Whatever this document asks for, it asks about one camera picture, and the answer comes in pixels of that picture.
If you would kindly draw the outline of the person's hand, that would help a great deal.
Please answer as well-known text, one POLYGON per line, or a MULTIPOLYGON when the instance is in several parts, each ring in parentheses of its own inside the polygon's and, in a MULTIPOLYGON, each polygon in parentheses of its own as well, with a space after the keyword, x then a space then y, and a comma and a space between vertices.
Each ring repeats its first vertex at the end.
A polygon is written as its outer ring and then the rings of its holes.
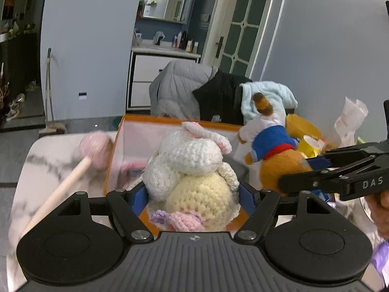
POLYGON ((365 200, 371 210, 371 218, 379 235, 389 239, 389 196, 388 191, 382 191, 380 194, 365 196, 365 200))

